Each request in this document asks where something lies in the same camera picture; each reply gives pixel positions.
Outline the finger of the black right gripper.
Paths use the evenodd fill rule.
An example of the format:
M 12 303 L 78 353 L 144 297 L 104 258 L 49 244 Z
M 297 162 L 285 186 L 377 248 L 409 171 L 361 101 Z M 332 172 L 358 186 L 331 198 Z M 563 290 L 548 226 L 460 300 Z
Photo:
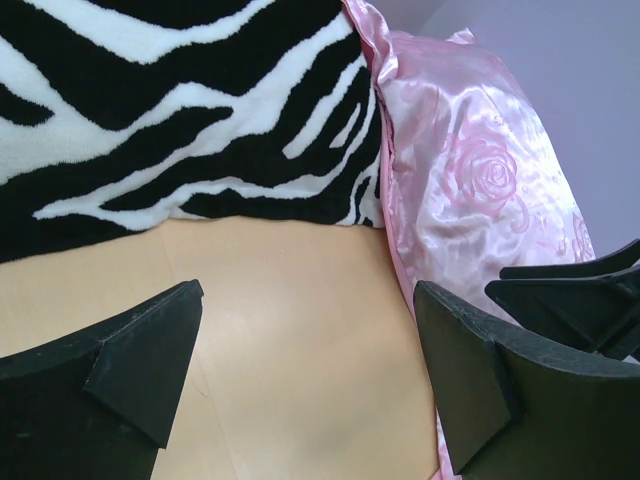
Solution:
M 639 246 L 565 265 L 505 267 L 486 295 L 522 327 L 588 353 L 639 359 Z

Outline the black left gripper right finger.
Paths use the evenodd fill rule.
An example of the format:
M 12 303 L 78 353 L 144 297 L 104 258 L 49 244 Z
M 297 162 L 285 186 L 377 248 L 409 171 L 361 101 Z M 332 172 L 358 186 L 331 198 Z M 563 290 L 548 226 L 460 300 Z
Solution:
M 639 368 L 496 318 L 430 282 L 414 311 L 447 479 L 635 479 Z

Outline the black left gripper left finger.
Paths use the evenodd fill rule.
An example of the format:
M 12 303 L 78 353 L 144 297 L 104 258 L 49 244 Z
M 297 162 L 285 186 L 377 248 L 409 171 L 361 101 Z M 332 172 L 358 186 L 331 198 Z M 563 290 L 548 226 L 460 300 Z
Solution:
M 184 281 L 2 358 L 2 478 L 150 478 L 168 445 L 202 297 L 198 281 Z

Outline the pink pillowcase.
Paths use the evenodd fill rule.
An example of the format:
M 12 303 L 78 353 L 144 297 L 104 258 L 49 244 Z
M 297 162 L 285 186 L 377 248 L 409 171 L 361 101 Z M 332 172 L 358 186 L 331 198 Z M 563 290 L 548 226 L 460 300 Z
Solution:
M 428 280 L 501 316 L 484 291 L 501 269 L 592 260 L 551 140 L 503 61 L 468 30 L 415 36 L 366 1 L 344 9 L 381 107 L 382 212 L 404 297 Z

